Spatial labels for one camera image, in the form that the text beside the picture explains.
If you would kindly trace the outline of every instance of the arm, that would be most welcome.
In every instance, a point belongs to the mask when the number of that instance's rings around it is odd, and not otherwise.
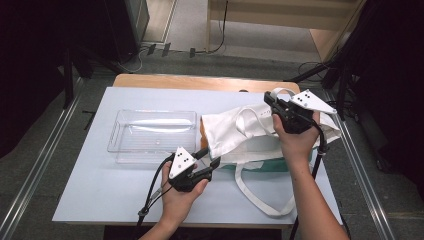
[[[302,237],[348,239],[309,170],[308,157],[318,137],[318,130],[311,128],[302,134],[288,134],[284,131],[278,115],[274,114],[272,117],[274,129],[281,141],[281,150],[290,170]],[[318,113],[314,113],[314,120],[319,122]]]
[[[162,168],[162,191],[166,191],[171,187],[168,183],[168,175],[171,168],[171,162],[167,162]],[[163,212],[152,229],[144,234],[140,239],[158,239],[165,240],[174,234],[178,226],[186,219],[191,205],[205,189],[208,180],[204,179],[199,182],[191,192],[178,192],[170,189],[162,196]]]

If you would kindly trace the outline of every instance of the person's right hand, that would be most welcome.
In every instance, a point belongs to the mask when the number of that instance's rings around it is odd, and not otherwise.
[[[274,130],[281,141],[281,150],[286,162],[289,165],[296,161],[307,161],[312,147],[318,138],[318,130],[311,127],[301,134],[289,134],[284,130],[284,126],[277,114],[272,115]],[[319,112],[314,112],[313,119],[319,124]]]

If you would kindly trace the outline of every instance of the transparent plastic bin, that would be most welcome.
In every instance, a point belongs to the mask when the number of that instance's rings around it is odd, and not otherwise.
[[[108,151],[117,163],[159,164],[178,147],[196,150],[196,113],[121,110]]]

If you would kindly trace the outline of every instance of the metal rail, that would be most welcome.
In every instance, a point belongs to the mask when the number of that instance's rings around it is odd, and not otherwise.
[[[38,155],[37,160],[35,161],[24,184],[19,190],[19,193],[13,200],[9,211],[0,226],[0,237],[2,240],[11,239],[16,227],[18,226],[18,223],[21,220],[22,215],[24,214],[25,209],[29,204],[32,195],[34,194],[38,183],[40,182],[44,171],[46,170],[50,162],[51,156],[53,155],[54,150],[56,149],[56,146],[59,143],[60,138],[62,137],[62,134],[69,123],[70,118],[72,117],[72,114],[74,113],[75,107],[80,99],[81,89],[83,88],[83,86],[84,80],[82,78],[79,78],[75,86],[75,98],[70,103],[69,107],[67,109],[64,109],[61,115],[59,116],[56,125],[50,133],[49,138],[47,139],[44,147]]]
[[[324,90],[324,98],[327,101],[334,101],[335,98],[332,93]],[[361,157],[356,150],[355,144],[352,141],[348,127],[344,121],[340,120],[338,115],[333,116],[334,122],[339,126],[342,136],[343,145],[345,146],[347,155],[350,163],[352,164],[353,171],[355,172],[356,179],[358,180],[359,186],[361,187],[362,193],[364,194],[365,201],[367,202],[369,211],[376,225],[378,234],[381,239],[396,239],[395,235],[390,227],[386,212],[384,211],[380,200],[374,191],[374,187],[362,165]]]

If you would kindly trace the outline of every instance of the canvas bag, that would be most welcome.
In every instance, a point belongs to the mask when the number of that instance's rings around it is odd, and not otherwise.
[[[294,95],[291,90],[282,88],[274,89],[273,93],[277,95],[282,90]],[[285,100],[289,98],[287,95],[278,97]],[[279,165],[284,165],[281,161],[283,155],[278,135],[273,128],[269,105],[262,102],[241,106],[219,114],[203,115],[201,121],[210,157],[203,158],[202,161],[208,165],[210,159],[221,157],[220,167],[235,167],[235,180],[240,190],[268,216],[281,217],[290,213],[295,206],[293,196],[283,209],[276,210],[256,197],[241,177],[243,169],[260,171],[266,162],[274,161],[275,163],[276,159],[279,159]],[[327,142],[340,137],[340,130],[327,114],[320,113],[320,125],[327,137]]]

